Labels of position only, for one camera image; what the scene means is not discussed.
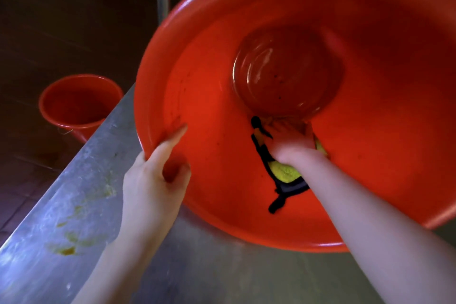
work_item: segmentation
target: red bowl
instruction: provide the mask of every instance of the red bowl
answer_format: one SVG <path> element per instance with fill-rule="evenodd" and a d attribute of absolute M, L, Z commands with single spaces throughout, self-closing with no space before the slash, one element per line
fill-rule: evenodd
<path fill-rule="evenodd" d="M 299 26 L 342 67 L 335 96 L 311 114 L 333 163 L 434 228 L 456 215 L 454 15 L 456 0 L 183 0 L 157 29 L 138 71 L 141 145 L 149 156 L 168 132 L 188 123 L 170 163 L 184 157 L 191 163 L 184 203 L 197 215 L 252 243 L 346 251 L 310 190 L 268 212 L 277 195 L 250 139 L 249 119 L 276 96 L 257 89 L 251 91 L 257 105 L 245 96 L 242 103 L 233 88 L 246 38 L 259 29 Z M 269 78 L 274 70 L 289 75 L 295 63 L 284 55 L 273 64 Z M 307 94 L 328 85 L 308 77 L 299 81 L 312 87 Z M 290 89 L 288 101 L 297 101 L 300 90 Z M 270 102 L 263 114 L 276 106 Z"/>

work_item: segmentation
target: person's left hand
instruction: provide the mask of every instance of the person's left hand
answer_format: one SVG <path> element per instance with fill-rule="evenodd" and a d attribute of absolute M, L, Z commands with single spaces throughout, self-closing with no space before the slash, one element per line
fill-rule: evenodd
<path fill-rule="evenodd" d="M 123 179 L 122 223 L 118 239 L 157 249 L 179 212 L 190 181 L 190 165 L 182 165 L 172 183 L 163 178 L 163 166 L 187 131 L 182 126 L 162 142 L 146 161 L 144 152 L 136 158 Z"/>

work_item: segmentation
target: forearm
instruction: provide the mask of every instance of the forearm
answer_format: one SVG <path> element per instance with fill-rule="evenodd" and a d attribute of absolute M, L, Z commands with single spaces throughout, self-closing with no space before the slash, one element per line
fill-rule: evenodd
<path fill-rule="evenodd" d="M 450 245 L 314 150 L 293 165 L 386 303 L 454 301 L 456 252 Z"/>
<path fill-rule="evenodd" d="M 72 304 L 129 303 L 155 250 L 117 238 L 106 246 Z"/>

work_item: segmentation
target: person's left arm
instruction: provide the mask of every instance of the person's left arm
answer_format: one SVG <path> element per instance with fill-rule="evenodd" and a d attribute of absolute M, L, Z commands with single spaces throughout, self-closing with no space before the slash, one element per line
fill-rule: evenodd
<path fill-rule="evenodd" d="M 190 181 L 188 164 L 181 166 L 172 183 L 162 174 L 186 130 L 184 126 L 176 131 L 147 161 L 141 152 L 125 174 L 119 235 L 106 246 L 72 304 L 128 303 L 138 289 L 142 274 L 177 217 Z"/>

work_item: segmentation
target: person's right arm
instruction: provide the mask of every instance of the person's right arm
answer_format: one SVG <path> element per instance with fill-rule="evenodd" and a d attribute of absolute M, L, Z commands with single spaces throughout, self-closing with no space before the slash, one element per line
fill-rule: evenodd
<path fill-rule="evenodd" d="M 271 155 L 295 167 L 387 304 L 456 302 L 456 250 L 332 164 L 286 123 L 267 128 Z"/>

